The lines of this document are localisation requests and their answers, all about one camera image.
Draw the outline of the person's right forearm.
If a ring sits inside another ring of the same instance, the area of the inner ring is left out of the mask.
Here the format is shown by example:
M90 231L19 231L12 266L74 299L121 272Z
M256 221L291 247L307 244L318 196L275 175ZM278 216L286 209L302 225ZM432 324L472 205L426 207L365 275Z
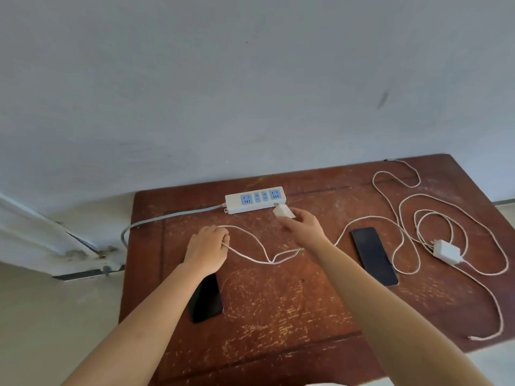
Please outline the person's right forearm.
M450 339L328 240L303 247L324 270L395 386L493 386Z

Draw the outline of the person's right hand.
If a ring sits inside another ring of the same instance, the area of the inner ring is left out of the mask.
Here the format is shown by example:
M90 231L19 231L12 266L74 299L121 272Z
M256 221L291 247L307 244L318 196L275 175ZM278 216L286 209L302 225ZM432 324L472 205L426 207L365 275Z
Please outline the person's right hand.
M318 219L313 214L300 208L291 207L290 209L296 215L296 219L300 221L300 233L293 235L296 244L303 248L315 263L319 264L320 256L334 245L327 238Z

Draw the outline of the black smartphone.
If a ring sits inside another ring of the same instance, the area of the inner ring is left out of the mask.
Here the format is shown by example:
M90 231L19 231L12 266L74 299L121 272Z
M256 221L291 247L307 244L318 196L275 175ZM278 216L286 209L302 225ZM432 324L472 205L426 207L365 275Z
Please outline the black smartphone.
M201 281L190 298L187 308L193 324L202 323L222 314L222 295L215 273Z
M351 236L367 273L386 287L398 285L398 277L376 229L356 228L351 230Z

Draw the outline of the person's left forearm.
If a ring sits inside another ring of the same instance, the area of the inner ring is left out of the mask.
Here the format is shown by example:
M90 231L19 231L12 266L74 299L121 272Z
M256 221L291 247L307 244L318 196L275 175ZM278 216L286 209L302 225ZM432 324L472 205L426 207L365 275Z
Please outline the person's left forearm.
M177 266L61 386L147 386L197 286L223 263L198 260Z

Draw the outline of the person's left hand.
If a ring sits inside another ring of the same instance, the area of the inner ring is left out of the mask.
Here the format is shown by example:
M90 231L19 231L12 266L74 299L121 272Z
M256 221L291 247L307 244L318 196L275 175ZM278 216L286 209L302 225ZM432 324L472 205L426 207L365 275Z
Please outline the person's left hand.
M193 269L201 278L216 273L227 259L228 247L221 250L201 248L201 229L190 238L183 263Z

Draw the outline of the white wall trim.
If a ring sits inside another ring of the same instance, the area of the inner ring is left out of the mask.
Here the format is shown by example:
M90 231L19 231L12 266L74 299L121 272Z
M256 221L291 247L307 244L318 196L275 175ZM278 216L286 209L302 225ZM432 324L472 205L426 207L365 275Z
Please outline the white wall trim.
M133 195L42 210L0 191L0 262L77 280L123 271Z

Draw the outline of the white power strip blue sockets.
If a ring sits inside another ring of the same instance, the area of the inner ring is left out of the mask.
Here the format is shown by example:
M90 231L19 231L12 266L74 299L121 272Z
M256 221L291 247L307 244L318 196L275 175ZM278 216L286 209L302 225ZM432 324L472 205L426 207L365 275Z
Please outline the white power strip blue sockets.
M283 188L272 187L226 195L224 211L227 214L239 214L274 208L281 204L286 204L286 195Z

